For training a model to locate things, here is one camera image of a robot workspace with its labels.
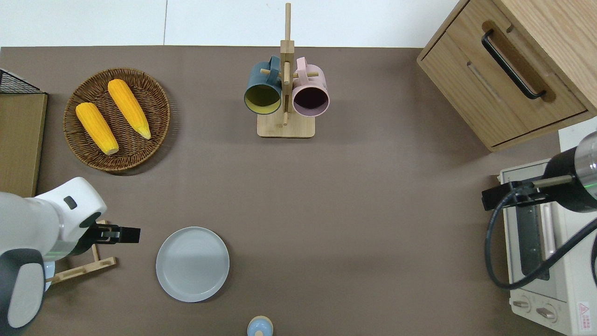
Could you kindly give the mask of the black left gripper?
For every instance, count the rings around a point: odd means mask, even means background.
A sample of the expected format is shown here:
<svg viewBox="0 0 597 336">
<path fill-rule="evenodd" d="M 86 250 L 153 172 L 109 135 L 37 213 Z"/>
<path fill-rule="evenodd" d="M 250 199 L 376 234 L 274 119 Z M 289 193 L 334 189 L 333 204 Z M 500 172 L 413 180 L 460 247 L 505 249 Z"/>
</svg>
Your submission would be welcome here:
<svg viewBox="0 0 597 336">
<path fill-rule="evenodd" d="M 105 245 L 115 243 L 139 243 L 140 234 L 140 228 L 96 223 L 91 226 L 91 243 Z"/>
</svg>

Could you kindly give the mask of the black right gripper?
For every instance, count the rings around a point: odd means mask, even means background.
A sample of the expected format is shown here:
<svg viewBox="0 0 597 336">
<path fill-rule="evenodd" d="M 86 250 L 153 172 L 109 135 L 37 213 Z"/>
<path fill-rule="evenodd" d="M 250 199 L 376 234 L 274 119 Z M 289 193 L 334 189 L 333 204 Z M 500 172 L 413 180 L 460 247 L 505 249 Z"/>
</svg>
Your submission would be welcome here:
<svg viewBox="0 0 597 336">
<path fill-rule="evenodd" d="M 533 206 L 547 202 L 547 195 L 535 186 L 534 181 L 511 181 L 503 186 L 495 186 L 481 192 L 481 201 L 485 211 L 494 210 L 505 195 L 508 196 L 503 208 Z"/>
</svg>

